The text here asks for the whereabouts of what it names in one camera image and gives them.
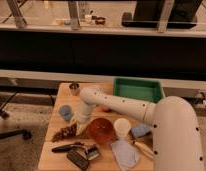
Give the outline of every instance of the green container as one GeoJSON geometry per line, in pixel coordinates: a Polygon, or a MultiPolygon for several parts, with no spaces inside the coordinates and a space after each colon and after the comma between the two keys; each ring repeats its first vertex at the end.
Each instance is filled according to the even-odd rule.
{"type": "Polygon", "coordinates": [[[114,95],[157,103],[163,91],[158,81],[115,78],[114,95]]]}

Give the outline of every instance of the paper cup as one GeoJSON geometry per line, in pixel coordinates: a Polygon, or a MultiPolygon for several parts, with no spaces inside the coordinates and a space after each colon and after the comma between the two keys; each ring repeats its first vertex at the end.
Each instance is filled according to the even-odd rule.
{"type": "Polygon", "coordinates": [[[114,129],[118,139],[124,139],[131,129],[131,123],[125,119],[120,118],[114,122],[114,129]]]}
{"type": "Polygon", "coordinates": [[[91,22],[92,22],[92,15],[86,14],[85,15],[85,22],[91,24],[91,22]]]}

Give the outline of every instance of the brown bowl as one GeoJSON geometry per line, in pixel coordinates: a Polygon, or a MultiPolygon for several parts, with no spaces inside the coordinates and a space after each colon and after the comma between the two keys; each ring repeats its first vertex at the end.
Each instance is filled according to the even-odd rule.
{"type": "Polygon", "coordinates": [[[93,120],[88,126],[88,133],[98,144],[108,144],[115,137],[112,123],[104,118],[93,120]]]}
{"type": "Polygon", "coordinates": [[[99,25],[99,24],[105,25],[105,18],[104,17],[97,17],[95,19],[95,24],[97,24],[97,25],[99,25]]]}

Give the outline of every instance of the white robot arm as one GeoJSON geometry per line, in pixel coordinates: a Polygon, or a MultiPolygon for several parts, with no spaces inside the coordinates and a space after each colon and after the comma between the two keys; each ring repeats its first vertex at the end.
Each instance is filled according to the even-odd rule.
{"type": "Polygon", "coordinates": [[[99,87],[81,90],[75,111],[79,124],[88,123],[96,104],[153,126],[155,171],[204,171],[201,137],[196,113],[180,97],[166,97],[157,104],[103,93],[99,87]]]}

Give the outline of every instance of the gray cloth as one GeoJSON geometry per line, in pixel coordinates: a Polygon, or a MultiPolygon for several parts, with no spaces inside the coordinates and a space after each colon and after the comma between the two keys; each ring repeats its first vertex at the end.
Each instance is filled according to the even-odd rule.
{"type": "Polygon", "coordinates": [[[139,161],[139,153],[127,141],[118,140],[111,145],[111,149],[122,171],[129,170],[139,161]]]}
{"type": "Polygon", "coordinates": [[[151,132],[150,127],[143,123],[140,123],[139,125],[136,125],[131,128],[131,134],[134,139],[144,136],[148,134],[149,132],[151,132]]]}

